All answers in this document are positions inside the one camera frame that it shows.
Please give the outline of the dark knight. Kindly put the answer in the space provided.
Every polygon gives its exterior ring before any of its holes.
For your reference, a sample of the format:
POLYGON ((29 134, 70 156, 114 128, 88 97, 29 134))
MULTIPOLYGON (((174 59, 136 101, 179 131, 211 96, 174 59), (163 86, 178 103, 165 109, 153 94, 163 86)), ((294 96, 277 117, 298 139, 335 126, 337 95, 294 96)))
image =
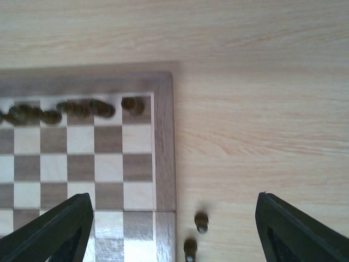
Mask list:
POLYGON ((88 110, 91 115, 101 118, 112 118, 115 115, 115 107, 98 99, 91 99, 88 102, 88 110))

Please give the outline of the dark bishop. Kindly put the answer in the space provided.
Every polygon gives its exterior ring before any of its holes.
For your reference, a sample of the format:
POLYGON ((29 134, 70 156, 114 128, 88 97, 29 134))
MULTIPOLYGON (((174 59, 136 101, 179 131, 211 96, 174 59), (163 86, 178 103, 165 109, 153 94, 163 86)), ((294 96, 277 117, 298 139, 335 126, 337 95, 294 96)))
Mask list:
POLYGON ((59 112, 78 118, 87 118, 91 115, 87 100, 67 100, 56 105, 59 112))

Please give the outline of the dark pawn file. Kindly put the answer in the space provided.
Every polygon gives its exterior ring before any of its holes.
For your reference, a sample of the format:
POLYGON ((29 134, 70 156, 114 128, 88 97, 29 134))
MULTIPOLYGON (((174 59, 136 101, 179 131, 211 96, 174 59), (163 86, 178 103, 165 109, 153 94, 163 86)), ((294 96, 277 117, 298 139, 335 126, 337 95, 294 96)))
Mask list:
POLYGON ((194 223, 196 225, 196 229, 200 234, 205 234, 208 231, 208 218, 209 212, 209 204, 202 203, 196 210, 194 223))

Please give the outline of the dark king chess piece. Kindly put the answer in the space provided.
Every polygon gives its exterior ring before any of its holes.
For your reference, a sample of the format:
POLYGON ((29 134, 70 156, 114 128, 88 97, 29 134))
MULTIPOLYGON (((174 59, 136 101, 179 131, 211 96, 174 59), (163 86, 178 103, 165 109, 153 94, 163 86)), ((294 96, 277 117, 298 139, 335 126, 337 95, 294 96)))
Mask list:
POLYGON ((37 106, 18 104, 9 109, 6 120, 15 126, 33 125, 40 122, 57 125, 62 120, 62 114, 56 110, 43 111, 37 106))

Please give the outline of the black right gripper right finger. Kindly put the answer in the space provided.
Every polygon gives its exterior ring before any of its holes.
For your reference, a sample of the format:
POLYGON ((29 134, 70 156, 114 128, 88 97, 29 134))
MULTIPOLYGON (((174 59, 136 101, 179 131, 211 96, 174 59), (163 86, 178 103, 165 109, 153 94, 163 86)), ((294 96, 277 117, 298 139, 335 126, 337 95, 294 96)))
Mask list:
POLYGON ((272 193, 258 195, 255 220, 266 261, 348 261, 348 238, 272 193))

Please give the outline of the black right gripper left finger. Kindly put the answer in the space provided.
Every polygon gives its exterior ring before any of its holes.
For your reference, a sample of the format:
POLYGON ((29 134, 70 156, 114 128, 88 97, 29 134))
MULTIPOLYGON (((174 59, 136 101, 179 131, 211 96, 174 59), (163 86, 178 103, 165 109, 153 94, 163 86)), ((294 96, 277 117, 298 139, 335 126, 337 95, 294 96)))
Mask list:
POLYGON ((75 194, 3 237, 1 261, 83 261, 93 217, 89 194, 75 194))

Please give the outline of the dark rook corner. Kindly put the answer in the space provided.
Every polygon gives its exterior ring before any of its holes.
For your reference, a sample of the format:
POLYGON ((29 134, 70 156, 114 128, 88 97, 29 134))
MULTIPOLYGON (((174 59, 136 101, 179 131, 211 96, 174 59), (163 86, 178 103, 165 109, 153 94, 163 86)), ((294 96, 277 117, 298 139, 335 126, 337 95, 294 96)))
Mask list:
POLYGON ((122 109, 131 115, 141 115, 144 112, 145 105, 140 97, 125 97, 121 101, 122 109))

